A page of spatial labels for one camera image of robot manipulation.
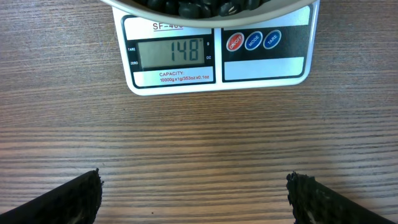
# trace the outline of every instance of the white bowl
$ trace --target white bowl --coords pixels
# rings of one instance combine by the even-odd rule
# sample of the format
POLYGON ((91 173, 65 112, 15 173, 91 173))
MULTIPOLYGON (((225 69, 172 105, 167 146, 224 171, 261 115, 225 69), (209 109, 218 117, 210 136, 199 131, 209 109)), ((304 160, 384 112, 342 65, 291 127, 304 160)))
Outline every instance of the white bowl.
POLYGON ((307 6, 315 0, 271 0, 252 11, 242 11, 233 16, 216 16, 207 19, 182 19, 146 8, 133 0, 101 0, 132 15, 156 22, 186 27, 232 27, 266 21, 307 6))

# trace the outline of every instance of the mode button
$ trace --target mode button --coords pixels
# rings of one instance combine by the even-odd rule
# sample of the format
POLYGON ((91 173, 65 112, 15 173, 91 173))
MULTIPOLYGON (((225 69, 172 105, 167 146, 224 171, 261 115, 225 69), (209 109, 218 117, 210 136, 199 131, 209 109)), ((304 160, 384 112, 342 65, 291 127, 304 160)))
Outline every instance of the mode button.
POLYGON ((255 31, 249 35, 244 43, 246 50, 254 50, 260 46, 262 41, 262 33, 260 31, 255 31))

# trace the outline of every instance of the blue button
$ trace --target blue button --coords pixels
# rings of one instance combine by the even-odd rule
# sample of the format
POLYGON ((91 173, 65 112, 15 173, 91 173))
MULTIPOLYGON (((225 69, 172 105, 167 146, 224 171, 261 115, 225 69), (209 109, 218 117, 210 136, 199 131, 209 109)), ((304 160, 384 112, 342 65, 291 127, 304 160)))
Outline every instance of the blue button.
POLYGON ((244 43, 246 50, 254 50, 260 46, 262 41, 262 33, 260 31, 255 31, 249 35, 244 43))
POLYGON ((269 32, 269 34, 264 39, 264 48, 269 50, 276 47, 282 39, 282 33, 279 30, 274 30, 269 32))

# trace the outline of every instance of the black object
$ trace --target black object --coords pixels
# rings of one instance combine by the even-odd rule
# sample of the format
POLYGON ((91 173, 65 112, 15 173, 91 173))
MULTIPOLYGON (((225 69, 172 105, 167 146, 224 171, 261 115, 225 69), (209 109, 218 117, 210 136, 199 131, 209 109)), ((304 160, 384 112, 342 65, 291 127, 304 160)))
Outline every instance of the black object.
POLYGON ((246 0, 246 9, 254 10, 260 6, 261 0, 246 0))
POLYGON ((180 16, 187 19, 199 19, 201 15, 200 11, 201 10, 199 6, 190 2, 181 2, 180 8, 178 9, 178 13, 180 14, 180 16))
POLYGON ((210 18, 211 17, 211 9, 207 5, 201 4, 198 6, 200 7, 202 18, 210 18))
POLYGON ((220 16, 232 16, 238 13, 239 11, 240 11, 239 6, 237 4, 233 4, 232 2, 227 2, 221 5, 218 14, 220 16))
POLYGON ((394 224, 318 183, 314 177, 293 172, 286 179, 295 224, 394 224))
POLYGON ((135 0, 136 3, 142 4, 142 5, 146 5, 147 4, 147 0, 135 0))
POLYGON ((148 0, 147 6, 149 9, 162 12, 162 8, 165 4, 164 0, 148 0))
POLYGON ((178 15, 178 2, 174 0, 167 1, 164 12, 170 15, 178 15))
POLYGON ((101 205, 98 169, 0 215, 1 224, 92 224, 101 205))
MULTIPOLYGON (((134 0, 155 11, 176 15, 177 0, 134 0)), ((211 16, 231 16, 242 10, 257 9, 261 4, 271 0, 179 0, 178 12, 187 19, 209 18, 211 16)))

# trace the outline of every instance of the black bean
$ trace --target black bean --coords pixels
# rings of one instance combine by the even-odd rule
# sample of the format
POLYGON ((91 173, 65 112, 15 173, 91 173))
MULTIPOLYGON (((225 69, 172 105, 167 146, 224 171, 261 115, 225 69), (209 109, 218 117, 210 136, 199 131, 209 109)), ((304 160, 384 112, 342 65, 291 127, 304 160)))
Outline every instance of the black bean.
POLYGON ((147 6, 149 9, 162 12, 165 0, 148 0, 147 6))
POLYGON ((231 2, 224 3, 221 5, 218 14, 220 16, 232 16, 239 12, 239 6, 231 2))
POLYGON ((253 10, 257 9, 260 6, 261 0, 247 0, 246 1, 246 9, 253 10))
POLYGON ((187 19, 199 19, 201 12, 199 6, 192 3, 180 2, 180 8, 178 9, 178 13, 181 17, 187 19))
POLYGON ((210 18, 211 17, 211 9, 207 5, 201 4, 198 6, 200 7, 202 18, 210 18))
POLYGON ((194 3, 194 4, 200 4, 201 0, 183 0, 183 2, 190 2, 190 3, 194 3))
POLYGON ((218 15, 218 8, 220 7, 221 1, 220 0, 201 0, 202 4, 208 6, 211 10, 211 14, 213 16, 218 15))
POLYGON ((244 5, 245 0, 231 0, 231 2, 232 2, 234 5, 239 6, 239 10, 240 10, 240 11, 242 11, 242 10, 244 9, 244 7, 245 7, 245 5, 244 5))
POLYGON ((147 4, 147 0, 135 0, 136 3, 138 4, 142 4, 142 5, 146 5, 147 4))
POLYGON ((177 1, 167 1, 164 12, 170 15, 178 15, 178 2, 177 1))
POLYGON ((206 5, 216 5, 217 6, 220 1, 219 0, 201 0, 201 2, 206 5))

